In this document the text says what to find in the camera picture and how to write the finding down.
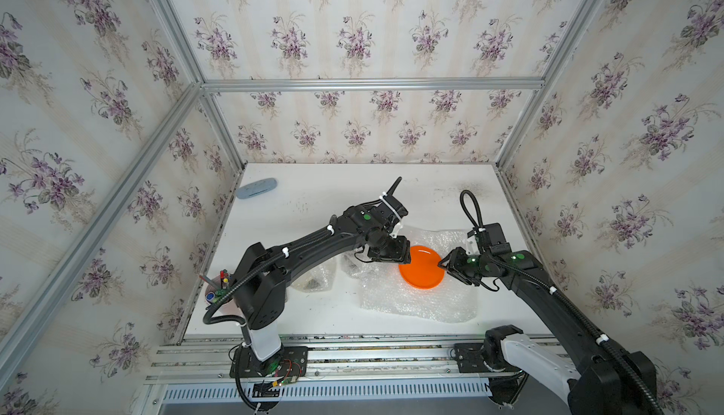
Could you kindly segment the orange dinner plate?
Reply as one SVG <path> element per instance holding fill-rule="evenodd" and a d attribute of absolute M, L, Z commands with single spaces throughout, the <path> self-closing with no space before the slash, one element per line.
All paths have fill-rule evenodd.
<path fill-rule="evenodd" d="M 439 253 L 429 247 L 415 245 L 410 249 L 411 263 L 400 264 L 402 279 L 411 287 L 419 290 L 431 290 L 439 286 L 445 271 L 439 267 L 442 260 Z"/>

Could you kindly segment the bubble wrap around orange plate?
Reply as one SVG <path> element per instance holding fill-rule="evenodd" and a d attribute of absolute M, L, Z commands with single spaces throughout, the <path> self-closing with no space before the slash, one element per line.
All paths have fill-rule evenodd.
<path fill-rule="evenodd" d="M 436 288 L 419 290 L 402 279 L 399 264 L 372 262 L 365 253 L 357 259 L 374 266 L 367 277 L 356 279 L 363 309 L 445 324 L 462 324 L 479 314 L 475 288 L 447 274 Z"/>

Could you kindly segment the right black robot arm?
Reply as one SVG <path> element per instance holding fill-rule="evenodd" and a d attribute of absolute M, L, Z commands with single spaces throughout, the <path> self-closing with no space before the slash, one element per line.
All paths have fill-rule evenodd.
<path fill-rule="evenodd" d="M 486 224 L 475 195 L 460 194 L 474 209 L 465 215 L 472 229 L 464 247 L 456 247 L 439 267 L 474 287 L 518 296 L 554 334 L 572 361 L 574 372 L 555 358 L 534 352 L 515 326 L 486 332 L 483 356 L 489 368 L 516 367 L 555 392 L 573 414 L 660 414 L 656 368 L 642 352 L 630 352 L 612 339 L 559 290 L 529 251 L 515 251 L 500 224 Z"/>

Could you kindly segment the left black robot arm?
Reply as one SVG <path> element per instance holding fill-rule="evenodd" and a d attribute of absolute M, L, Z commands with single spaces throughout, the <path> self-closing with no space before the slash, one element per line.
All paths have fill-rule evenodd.
<path fill-rule="evenodd" d="M 267 377 L 278 365 L 285 364 L 284 378 L 288 378 L 294 368 L 301 366 L 284 357 L 279 336 L 261 341 L 253 336 L 270 328 L 280 317 L 288 286 L 307 271 L 350 251 L 366 251 L 372 262 L 412 262 L 409 239 L 399 234 L 408 211 L 394 196 L 402 180 L 395 179 L 377 200 L 352 205 L 341 215 L 331 216 L 325 227 L 298 240 L 269 248 L 262 243 L 250 245 L 224 293 L 215 296 L 206 308 L 205 325 L 234 323 L 242 331 L 243 341 L 232 358 L 230 375 L 241 401 L 254 414 L 268 412 L 277 403 L 255 402 L 247 395 L 241 383 L 242 353 L 251 353 L 252 370 L 259 377 Z"/>

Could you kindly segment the pink pen cup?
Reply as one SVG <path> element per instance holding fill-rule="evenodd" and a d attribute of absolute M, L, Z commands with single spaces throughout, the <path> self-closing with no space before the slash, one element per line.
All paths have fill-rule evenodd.
<path fill-rule="evenodd" d="M 214 279 L 204 275 L 200 275 L 200 279 L 207 283 L 207 293 L 205 295 L 207 308 L 203 317 L 204 323 L 217 324 L 241 320 L 238 311 L 233 311 L 231 314 L 216 315 L 222 307 L 233 301 L 235 292 L 239 290 L 239 283 L 234 277 L 226 269 L 222 269 L 219 276 Z"/>

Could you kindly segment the white vented panel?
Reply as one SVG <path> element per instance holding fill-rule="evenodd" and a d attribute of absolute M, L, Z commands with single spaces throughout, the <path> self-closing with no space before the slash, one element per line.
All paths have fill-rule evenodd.
<path fill-rule="evenodd" d="M 366 401 L 422 398 L 471 398 L 492 396 L 489 380 L 480 377 L 377 379 L 377 380 L 309 380 L 300 381 L 262 394 L 261 385 L 242 385 L 250 401 L 256 402 L 317 402 Z M 167 388 L 161 403 L 164 405 L 217 404 L 240 402 L 236 385 L 175 384 Z"/>

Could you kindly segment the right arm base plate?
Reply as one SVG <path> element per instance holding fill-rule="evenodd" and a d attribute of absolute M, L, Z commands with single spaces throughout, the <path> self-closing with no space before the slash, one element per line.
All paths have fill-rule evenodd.
<path fill-rule="evenodd" d="M 452 349 L 452 358 L 456 361 L 459 373 L 523 373 L 522 369 L 505 360 L 499 346 L 487 343 L 456 343 Z"/>

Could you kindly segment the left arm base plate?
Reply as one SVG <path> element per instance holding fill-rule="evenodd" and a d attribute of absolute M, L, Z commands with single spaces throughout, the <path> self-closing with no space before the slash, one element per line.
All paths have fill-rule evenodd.
<path fill-rule="evenodd" d="M 231 378 L 304 377 L 307 373 L 309 349 L 304 346 L 283 346 L 267 360 L 259 360 L 250 347 L 238 348 L 232 356 Z"/>

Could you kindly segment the aluminium front rail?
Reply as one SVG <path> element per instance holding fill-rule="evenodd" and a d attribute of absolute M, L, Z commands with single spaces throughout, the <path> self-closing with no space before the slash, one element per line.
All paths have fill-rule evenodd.
<path fill-rule="evenodd" d="M 307 349 L 304 379 L 345 380 L 455 377 L 454 346 L 482 343 L 482 335 L 291 336 L 286 347 Z M 145 384 L 229 382 L 231 349 L 239 338 L 207 338 L 159 346 L 150 354 Z"/>

